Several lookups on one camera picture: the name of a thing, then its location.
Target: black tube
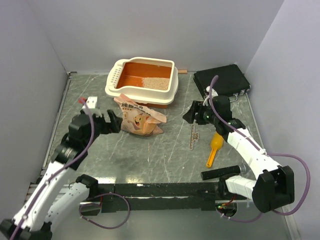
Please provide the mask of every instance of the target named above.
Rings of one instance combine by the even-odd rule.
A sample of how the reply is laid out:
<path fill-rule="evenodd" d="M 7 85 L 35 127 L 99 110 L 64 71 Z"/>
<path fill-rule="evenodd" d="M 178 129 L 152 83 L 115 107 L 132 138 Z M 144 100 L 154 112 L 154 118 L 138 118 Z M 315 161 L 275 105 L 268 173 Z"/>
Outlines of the black tube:
<path fill-rule="evenodd" d="M 216 179 L 227 174 L 239 174 L 240 172 L 241 172 L 240 166 L 238 165 L 228 166 L 224 168 L 203 171 L 201 172 L 201 178 L 202 180 Z"/>

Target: gray marble tabletop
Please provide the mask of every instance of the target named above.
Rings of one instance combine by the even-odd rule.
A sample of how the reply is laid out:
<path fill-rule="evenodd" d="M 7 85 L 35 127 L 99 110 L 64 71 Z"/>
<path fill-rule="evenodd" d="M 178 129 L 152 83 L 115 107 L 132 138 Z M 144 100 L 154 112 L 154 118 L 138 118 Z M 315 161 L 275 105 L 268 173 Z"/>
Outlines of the gray marble tabletop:
<path fill-rule="evenodd" d="M 82 106 L 79 97 L 98 96 L 100 109 L 107 115 L 111 109 L 121 115 L 119 105 L 105 93 L 107 75 L 73 74 L 63 102 L 62 112 L 50 150 L 55 147 L 68 130 L 74 115 Z M 87 174 L 98 179 L 99 183 L 197 183 L 202 182 L 200 172 L 207 171 L 207 159 L 211 152 L 210 142 L 215 133 L 213 125 L 195 125 L 199 141 L 189 150 L 191 125 L 182 119 L 193 100 L 202 97 L 193 81 L 193 75 L 180 74 L 179 87 L 173 103 L 167 109 L 154 108 L 167 117 L 161 124 L 163 134 L 144 137 L 121 131 L 118 134 L 100 135 L 88 151 L 87 158 L 77 170 L 74 179 Z M 231 104 L 235 118 L 240 119 L 253 138 L 259 143 L 257 127 L 247 96 L 240 96 Z M 243 163 L 243 159 L 227 143 L 217 152 L 211 169 L 218 169 Z M 254 179 L 251 171 L 244 175 Z"/>

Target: white litter box rim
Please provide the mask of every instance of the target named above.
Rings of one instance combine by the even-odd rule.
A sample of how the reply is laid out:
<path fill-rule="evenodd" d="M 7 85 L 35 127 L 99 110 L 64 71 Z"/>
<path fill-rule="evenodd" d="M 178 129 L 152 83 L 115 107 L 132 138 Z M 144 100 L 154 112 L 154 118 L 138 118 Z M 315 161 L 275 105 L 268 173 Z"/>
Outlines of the white litter box rim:
<path fill-rule="evenodd" d="M 169 82 L 169 87 L 167 90 L 158 90 L 158 89 L 152 89 L 152 88 L 141 88 L 137 86 L 123 86 L 121 88 L 115 88 L 115 86 L 118 84 L 119 78 L 122 73 L 122 69 L 125 63 L 128 62 L 135 62 L 136 60 L 138 61 L 156 61 L 156 62 L 165 62 L 165 63 L 170 63 L 172 65 L 172 71 L 170 74 L 170 82 Z M 178 79 L 178 69 L 175 67 L 175 63 L 170 60 L 164 60 L 164 59 L 157 59 L 157 58 L 147 58 L 147 57 L 133 57 L 131 59 L 120 59 L 118 60 L 113 68 L 111 69 L 107 80 L 106 80 L 106 85 L 105 85 L 105 93 L 109 97 L 118 97 L 120 96 L 122 90 L 124 89 L 131 89 L 132 93 L 125 93 L 125 95 L 132 99 L 135 102 L 138 103 L 143 103 L 143 104 L 159 104 L 159 105 L 168 105 L 172 103 L 175 99 L 175 94 L 177 93 L 178 90 L 178 85 L 179 85 L 179 79 Z M 154 92 L 154 97 L 144 97 L 144 96 L 139 96 L 139 95 L 134 95 L 133 91 L 137 89 L 139 91 L 152 91 Z M 161 95 L 163 94 L 169 94 L 166 98 L 161 98 Z"/>

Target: litter box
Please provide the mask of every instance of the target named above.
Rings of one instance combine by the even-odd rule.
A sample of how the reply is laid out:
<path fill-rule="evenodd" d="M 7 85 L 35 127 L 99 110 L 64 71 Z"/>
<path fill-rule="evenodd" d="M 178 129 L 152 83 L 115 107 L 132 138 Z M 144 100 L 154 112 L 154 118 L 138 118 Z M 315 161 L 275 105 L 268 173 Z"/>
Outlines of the litter box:
<path fill-rule="evenodd" d="M 167 89 L 152 89 L 148 86 Z M 109 97 L 125 94 L 139 104 L 168 105 L 178 90 L 178 69 L 170 60 L 134 57 L 118 60 L 111 69 L 105 86 Z"/>

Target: orange and white bag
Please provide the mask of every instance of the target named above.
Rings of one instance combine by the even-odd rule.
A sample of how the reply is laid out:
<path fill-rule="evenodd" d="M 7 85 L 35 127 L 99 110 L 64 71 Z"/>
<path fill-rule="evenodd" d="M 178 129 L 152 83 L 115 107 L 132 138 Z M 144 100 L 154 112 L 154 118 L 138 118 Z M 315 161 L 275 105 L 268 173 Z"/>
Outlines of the orange and white bag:
<path fill-rule="evenodd" d="M 115 97 L 114 101 L 119 104 L 123 113 L 121 130 L 146 137 L 164 132 L 158 126 L 167 122 L 162 113 L 135 103 L 123 93 Z"/>

